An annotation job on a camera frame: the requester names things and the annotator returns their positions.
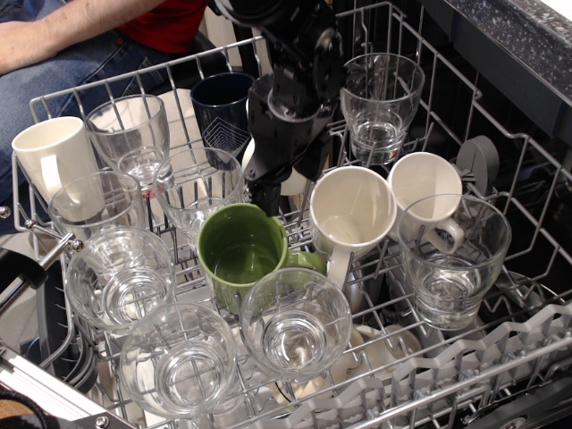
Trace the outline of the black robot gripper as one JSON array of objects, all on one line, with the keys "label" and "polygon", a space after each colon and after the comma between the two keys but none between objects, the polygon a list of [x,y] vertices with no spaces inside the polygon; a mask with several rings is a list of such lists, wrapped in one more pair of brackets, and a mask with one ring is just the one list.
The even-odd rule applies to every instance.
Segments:
[{"label": "black robot gripper", "polygon": [[245,178],[250,182],[250,201],[267,216],[279,212],[282,184],[294,169],[317,181],[332,148],[326,126],[332,119],[331,103],[322,104],[309,116],[288,116],[272,99],[273,76],[266,74],[249,89],[248,129],[255,142]]}]

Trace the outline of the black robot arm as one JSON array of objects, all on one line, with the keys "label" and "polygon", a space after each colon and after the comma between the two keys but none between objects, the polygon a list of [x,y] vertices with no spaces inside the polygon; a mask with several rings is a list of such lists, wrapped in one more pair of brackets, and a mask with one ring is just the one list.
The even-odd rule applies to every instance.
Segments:
[{"label": "black robot arm", "polygon": [[248,93],[255,143],[245,179],[250,200],[276,216],[293,171],[315,181],[329,154],[327,127],[345,81],[342,38],[324,1],[219,1],[233,21],[266,39],[273,71]]}]

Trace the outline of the person forearm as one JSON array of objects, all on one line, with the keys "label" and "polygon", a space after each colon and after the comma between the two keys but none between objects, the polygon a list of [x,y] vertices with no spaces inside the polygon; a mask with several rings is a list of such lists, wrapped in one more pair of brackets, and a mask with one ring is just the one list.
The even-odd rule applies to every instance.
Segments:
[{"label": "person forearm", "polygon": [[65,48],[115,29],[160,4],[153,0],[76,0],[35,21],[3,22],[1,73],[50,59]]}]

